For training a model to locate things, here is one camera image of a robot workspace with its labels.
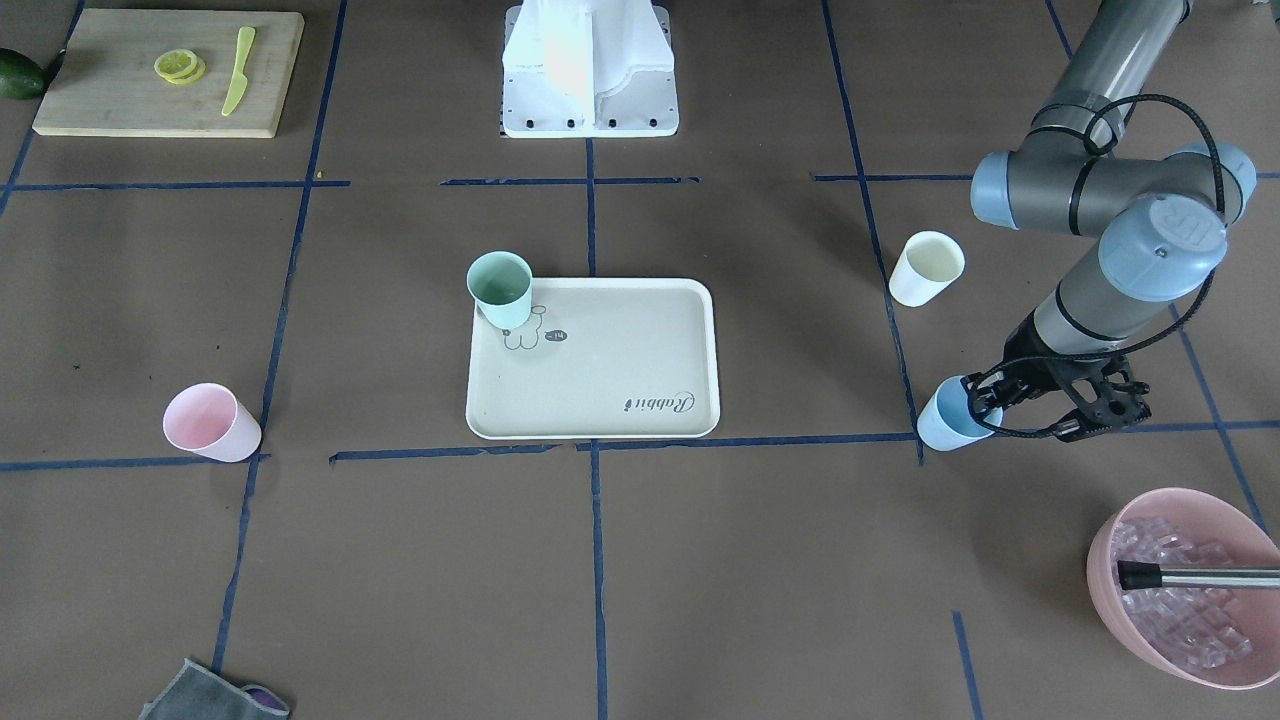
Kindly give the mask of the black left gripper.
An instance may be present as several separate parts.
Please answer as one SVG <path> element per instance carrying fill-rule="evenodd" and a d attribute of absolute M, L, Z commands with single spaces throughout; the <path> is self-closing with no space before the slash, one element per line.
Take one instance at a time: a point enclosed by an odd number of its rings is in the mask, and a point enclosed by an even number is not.
<path fill-rule="evenodd" d="M 1087 359 L 1053 351 L 1032 318 L 1024 319 L 1004 346 L 995 370 L 963 378 L 970 419 L 979 428 L 997 427 L 1001 436 L 1023 439 L 1053 437 L 1076 442 L 1148 421 L 1149 387 L 1138 380 L 1124 354 L 1096 354 Z M 1006 410 L 1053 392 L 1074 405 L 1062 418 L 1039 430 L 1002 428 Z"/>

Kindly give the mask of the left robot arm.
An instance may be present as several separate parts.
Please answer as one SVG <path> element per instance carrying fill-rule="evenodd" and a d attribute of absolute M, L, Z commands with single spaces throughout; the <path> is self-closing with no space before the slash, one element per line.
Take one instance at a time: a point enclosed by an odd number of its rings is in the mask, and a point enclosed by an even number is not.
<path fill-rule="evenodd" d="M 1036 113 L 1021 146 L 984 158 L 972 177 L 978 219 L 1068 233 L 1093 247 L 1009 336 L 1001 363 L 965 375 L 963 415 L 980 436 L 1014 436 L 997 415 L 1061 392 L 1071 410 L 1033 438 L 1075 442 L 1149 419 L 1149 387 L 1128 361 L 1138 333 L 1170 304 L 1197 311 L 1257 186 L 1252 159 L 1219 142 L 1185 102 L 1146 81 L 1189 1 L 1103 1 Z M 1114 150 L 1142 102 L 1183 113 L 1199 142 L 1160 160 Z"/>

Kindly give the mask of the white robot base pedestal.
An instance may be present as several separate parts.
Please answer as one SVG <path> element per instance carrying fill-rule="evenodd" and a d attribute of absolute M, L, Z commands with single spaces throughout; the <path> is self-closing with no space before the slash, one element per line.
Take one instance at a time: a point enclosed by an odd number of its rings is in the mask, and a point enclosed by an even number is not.
<path fill-rule="evenodd" d="M 509 138 L 678 132 L 669 13 L 650 1 L 524 1 L 506 13 L 500 128 Z"/>

